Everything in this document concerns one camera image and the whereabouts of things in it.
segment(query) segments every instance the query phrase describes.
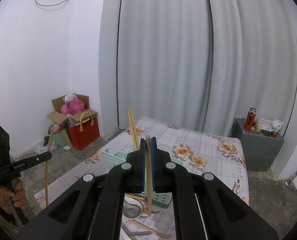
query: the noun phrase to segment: green sleeve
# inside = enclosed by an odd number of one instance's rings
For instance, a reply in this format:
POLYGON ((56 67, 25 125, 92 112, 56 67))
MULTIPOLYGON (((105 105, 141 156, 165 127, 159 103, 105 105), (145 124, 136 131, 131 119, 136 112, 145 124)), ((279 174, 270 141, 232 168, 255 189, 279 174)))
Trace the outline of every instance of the green sleeve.
POLYGON ((20 229, 19 226, 6 221, 1 215, 0 215, 0 226, 11 236, 14 237, 18 230, 20 229))

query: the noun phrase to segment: paper roll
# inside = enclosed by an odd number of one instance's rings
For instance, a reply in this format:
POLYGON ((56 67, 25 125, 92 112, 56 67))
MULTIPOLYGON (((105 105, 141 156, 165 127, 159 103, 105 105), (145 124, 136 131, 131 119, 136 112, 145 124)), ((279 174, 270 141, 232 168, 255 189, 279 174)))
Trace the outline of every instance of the paper roll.
POLYGON ((256 131, 260 132, 261 130, 262 130, 261 118, 257 117, 256 118, 256 131))

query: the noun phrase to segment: cardboard box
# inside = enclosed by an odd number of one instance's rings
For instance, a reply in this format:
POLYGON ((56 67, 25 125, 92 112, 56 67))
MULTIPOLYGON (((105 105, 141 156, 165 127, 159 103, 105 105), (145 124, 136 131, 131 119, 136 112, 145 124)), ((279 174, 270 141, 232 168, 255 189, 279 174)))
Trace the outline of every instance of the cardboard box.
MULTIPOLYGON (((65 104, 64 101, 63 101, 63 97, 65 97, 66 95, 64 96, 61 96, 59 98, 55 98, 52 100, 52 104, 53 104, 53 107, 54 107, 54 111, 50 114, 48 114, 46 117, 50 120, 52 120, 53 122, 55 123, 63 123, 65 121, 68 121, 69 117, 64 115, 64 114, 61 114, 61 107, 65 104)), ((81 115, 84 113, 84 112, 89 112, 93 117, 95 115, 94 118, 97 117, 97 112, 96 111, 93 111, 90 109, 90 101, 89 101, 89 97, 88 96, 84 96, 84 95, 77 95, 77 98, 82 100, 84 103, 85 103, 85 111, 83 112, 80 112, 80 113, 77 113, 77 114, 74 114, 71 116, 71 118, 76 121, 76 122, 79 122, 80 121, 80 118, 81 118, 81 115)), ((90 118, 90 116, 88 114, 85 114, 83 116, 83 120, 87 119, 87 118, 90 118)))

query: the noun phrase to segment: bag handle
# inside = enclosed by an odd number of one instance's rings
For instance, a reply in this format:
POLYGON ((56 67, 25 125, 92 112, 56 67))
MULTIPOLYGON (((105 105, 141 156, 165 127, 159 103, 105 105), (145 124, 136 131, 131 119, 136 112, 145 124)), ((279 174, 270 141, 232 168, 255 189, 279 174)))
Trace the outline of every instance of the bag handle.
POLYGON ((85 111, 85 112, 81 115, 81 117, 80 117, 80 131, 83 131, 82 117, 83 117, 83 115, 86 114, 86 113, 89 114, 90 117, 92 118, 92 122, 90 123, 90 125, 92 126, 92 125, 94 124, 94 120, 93 120, 92 115, 91 115, 89 112, 85 111))

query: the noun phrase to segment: table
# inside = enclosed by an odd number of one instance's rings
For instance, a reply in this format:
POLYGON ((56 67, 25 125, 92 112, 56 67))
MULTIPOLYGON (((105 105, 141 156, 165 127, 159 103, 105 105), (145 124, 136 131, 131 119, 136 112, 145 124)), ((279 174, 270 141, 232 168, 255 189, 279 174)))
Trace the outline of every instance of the table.
MULTIPOLYGON (((140 134, 138 136, 139 139, 145 138, 146 135, 156 137, 157 147, 169 152, 174 157, 181 158, 189 172, 200 175, 205 172, 212 172, 242 200, 249 204, 247 171, 239 139, 214 136, 179 128, 149 117, 142 117, 138 120, 136 128, 140 134), (194 156, 199 161, 193 162, 189 157, 186 158, 185 152, 194 153, 194 156)), ((111 153, 132 152, 133 142, 129 129, 119 134, 100 150, 89 156, 87 160, 51 183, 48 190, 49 202, 54 201, 55 198, 60 196, 84 174, 93 173, 95 176, 98 176, 107 173, 108 169, 103 154, 103 151, 107 148, 111 153)), ((45 190, 43 189, 35 195, 35 199, 42 209, 46 207, 44 192, 45 190)), ((167 209, 152 213, 151 217, 140 217, 136 220, 169 235, 171 240, 176 239, 172 204, 167 209)), ((122 219, 122 228, 126 231, 145 231, 127 219, 122 219)), ((151 234, 150 236, 137 236, 134 239, 162 240, 164 238, 151 234)))

